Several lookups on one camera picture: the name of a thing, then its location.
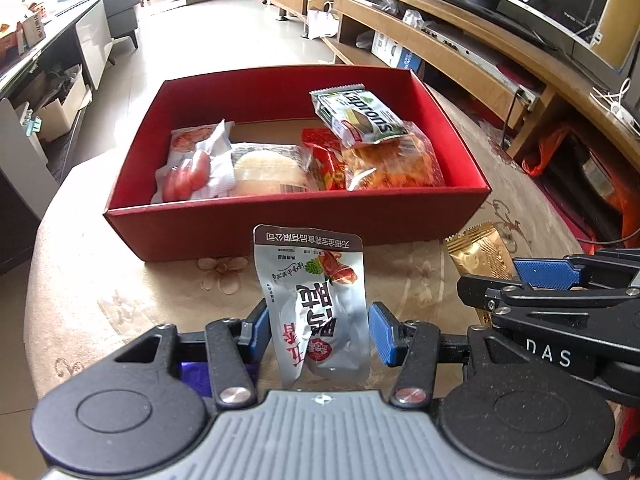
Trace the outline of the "red packet inside box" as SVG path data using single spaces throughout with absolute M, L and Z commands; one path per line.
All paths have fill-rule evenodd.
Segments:
M 302 142 L 310 153 L 311 172 L 318 187 L 325 191 L 344 190 L 346 180 L 342 144 L 335 134 L 328 128 L 305 128 Z

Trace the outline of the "gold foil snack packet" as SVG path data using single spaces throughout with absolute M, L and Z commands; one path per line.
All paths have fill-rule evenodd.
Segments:
M 510 252 L 490 221 L 446 237 L 445 244 L 461 276 L 474 274 L 495 280 L 518 279 Z

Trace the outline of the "blue white box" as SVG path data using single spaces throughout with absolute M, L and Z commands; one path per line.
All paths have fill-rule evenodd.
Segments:
M 380 32 L 374 33 L 371 53 L 387 66 L 412 70 L 415 73 L 420 70 L 422 64 L 422 60 L 416 54 Z

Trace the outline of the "wooden TV cabinet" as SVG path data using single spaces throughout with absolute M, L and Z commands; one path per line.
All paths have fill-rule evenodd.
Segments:
M 281 15 L 306 20 L 326 0 L 272 0 Z M 329 0 L 338 14 L 330 41 L 337 61 L 367 64 L 355 50 L 367 29 L 392 38 L 475 96 L 515 136 L 506 150 L 521 160 L 549 128 L 571 119 L 589 122 L 632 166 L 639 139 L 590 96 L 593 87 L 567 63 L 512 32 L 442 0 Z

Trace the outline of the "sausage snack packet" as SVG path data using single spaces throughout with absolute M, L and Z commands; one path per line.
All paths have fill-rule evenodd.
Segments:
M 228 196 L 235 186 L 234 122 L 172 130 L 167 162 L 156 170 L 152 204 Z

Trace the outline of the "white cardboard storage box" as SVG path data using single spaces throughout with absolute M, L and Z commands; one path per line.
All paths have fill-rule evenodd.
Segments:
M 84 68 L 76 64 L 51 81 L 49 93 L 36 111 L 40 119 L 39 139 L 52 142 L 69 133 L 77 114 L 92 101 Z

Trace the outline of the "yellow puffed snack bag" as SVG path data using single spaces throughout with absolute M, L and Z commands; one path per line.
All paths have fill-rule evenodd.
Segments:
M 404 136 L 342 149 L 349 191 L 446 185 L 430 138 L 414 122 L 404 126 Z

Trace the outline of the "orange red plastic bag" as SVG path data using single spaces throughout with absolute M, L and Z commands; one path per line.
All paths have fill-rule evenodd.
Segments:
M 639 171 L 589 122 L 549 128 L 521 166 L 584 244 L 639 246 Z

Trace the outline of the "beige floral tablecloth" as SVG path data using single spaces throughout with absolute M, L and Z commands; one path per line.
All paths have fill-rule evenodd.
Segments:
M 491 192 L 472 217 L 493 223 L 515 257 L 562 257 L 578 241 L 533 180 L 506 159 L 459 107 L 442 108 L 484 171 Z M 146 263 L 104 219 L 124 155 L 113 150 L 76 166 L 44 216 L 30 267 L 25 346 L 32 380 L 45 394 L 149 328 L 197 332 L 247 315 L 260 297 L 247 257 Z M 463 333 L 476 313 L 458 299 L 458 271 L 440 240 L 369 246 L 367 296 L 400 318 Z

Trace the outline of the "blue purple snack bag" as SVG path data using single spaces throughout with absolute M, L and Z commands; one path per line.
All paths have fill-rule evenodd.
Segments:
M 256 402 L 258 364 L 240 360 L 187 362 L 180 364 L 180 380 L 200 396 L 209 396 L 220 405 L 250 405 Z

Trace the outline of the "round rice cake packet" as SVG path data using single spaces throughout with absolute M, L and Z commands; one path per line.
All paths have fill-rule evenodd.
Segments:
M 230 196 L 291 194 L 317 189 L 309 173 L 309 151 L 295 144 L 235 143 L 231 161 L 235 185 Z

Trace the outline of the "silver white pouch snack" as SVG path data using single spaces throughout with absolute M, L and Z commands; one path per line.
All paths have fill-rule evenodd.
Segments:
M 362 239 L 260 224 L 253 240 L 282 385 L 293 387 L 304 370 L 344 382 L 367 380 L 371 345 Z

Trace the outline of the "red cardboard box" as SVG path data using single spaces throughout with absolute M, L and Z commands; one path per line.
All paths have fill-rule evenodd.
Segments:
M 170 134 L 232 122 L 237 141 L 293 142 L 318 124 L 311 92 L 363 84 L 434 146 L 439 188 L 318 191 L 157 204 L 155 174 Z M 438 240 L 459 231 L 489 195 L 480 165 L 432 92 L 408 70 L 340 64 L 227 70 L 163 82 L 122 163 L 105 219 L 142 260 L 245 256 L 258 224 L 358 235 L 366 245 Z

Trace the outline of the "white plastic bag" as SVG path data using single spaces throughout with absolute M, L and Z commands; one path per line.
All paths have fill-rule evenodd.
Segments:
M 333 2 L 322 1 L 320 8 L 307 11 L 307 37 L 309 39 L 333 38 L 338 32 L 338 17 Z

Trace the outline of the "green Kaprons wafer packet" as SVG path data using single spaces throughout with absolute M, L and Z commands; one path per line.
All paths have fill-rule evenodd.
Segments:
M 404 122 L 363 84 L 309 93 L 314 111 L 344 148 L 376 145 L 408 133 Z

